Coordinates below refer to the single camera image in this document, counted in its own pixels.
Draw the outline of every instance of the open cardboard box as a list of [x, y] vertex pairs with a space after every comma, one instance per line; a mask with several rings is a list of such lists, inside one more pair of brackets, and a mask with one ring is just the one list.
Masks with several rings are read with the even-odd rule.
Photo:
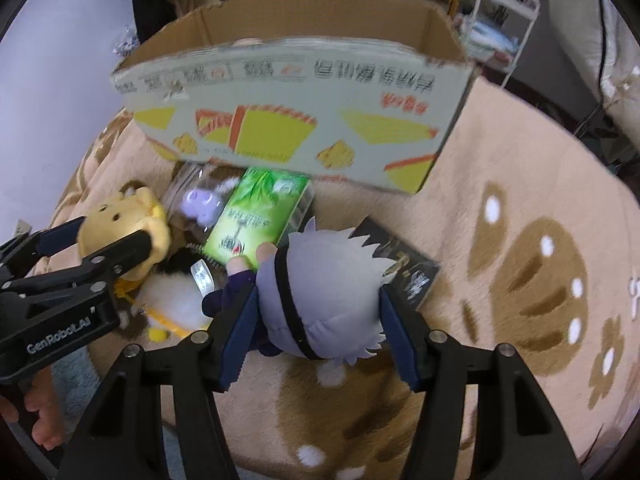
[[[278, 41], [309, 36], [415, 53]], [[247, 38], [257, 41], [232, 46]], [[112, 79], [164, 156], [415, 193], [471, 73], [448, 18], [425, 0], [229, 0], [167, 25]]]

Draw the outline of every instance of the black headband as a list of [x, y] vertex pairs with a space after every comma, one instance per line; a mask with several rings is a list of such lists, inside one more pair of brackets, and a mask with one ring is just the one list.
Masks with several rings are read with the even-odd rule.
[[300, 351], [305, 355], [307, 359], [317, 361], [322, 358], [318, 357], [318, 355], [311, 348], [311, 345], [306, 338], [305, 326], [302, 324], [302, 320], [298, 315], [296, 305], [293, 303], [291, 287], [289, 286], [289, 271], [287, 270], [288, 252], [289, 245], [280, 247], [276, 252], [274, 261], [276, 284], [278, 285], [278, 292], [280, 293], [280, 302], [282, 303], [284, 319], [287, 321], [287, 327], [289, 327], [289, 331], [293, 336], [293, 341], [296, 342], [296, 345], [298, 345]]

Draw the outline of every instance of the blanket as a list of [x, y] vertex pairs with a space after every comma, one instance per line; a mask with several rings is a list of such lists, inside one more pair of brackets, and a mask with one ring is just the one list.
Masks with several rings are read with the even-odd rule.
[[[52, 225], [131, 183], [162, 196], [179, 162], [161, 158], [130, 118], [121, 112], [98, 136]], [[440, 261], [419, 309], [431, 327], [482, 348], [513, 343], [585, 470], [610, 456], [640, 406], [640, 210], [588, 150], [479, 79], [417, 195], [314, 185], [319, 228], [355, 226], [370, 215]], [[78, 261], [70, 248], [40, 270]], [[129, 342], [156, 348], [144, 326], [141, 315], [90, 345], [100, 375]], [[469, 387], [457, 479], [470, 471], [476, 399]], [[236, 463], [296, 480], [397, 478], [422, 400], [385, 350], [353, 367], [250, 352], [238, 382], [216, 395]], [[171, 424], [168, 390], [162, 410]]]

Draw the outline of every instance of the white wall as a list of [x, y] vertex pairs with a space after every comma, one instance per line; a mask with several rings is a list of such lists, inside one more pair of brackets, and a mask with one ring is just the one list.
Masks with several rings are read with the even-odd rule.
[[131, 0], [28, 0], [0, 41], [0, 244], [49, 223], [87, 147], [122, 106], [109, 74]]

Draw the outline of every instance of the green tissue package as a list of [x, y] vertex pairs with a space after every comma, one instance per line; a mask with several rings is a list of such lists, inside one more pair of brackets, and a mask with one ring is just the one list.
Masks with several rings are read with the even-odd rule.
[[249, 168], [211, 230], [204, 252], [221, 264], [242, 255], [257, 268], [258, 245], [286, 241], [300, 228], [313, 197], [306, 176]]

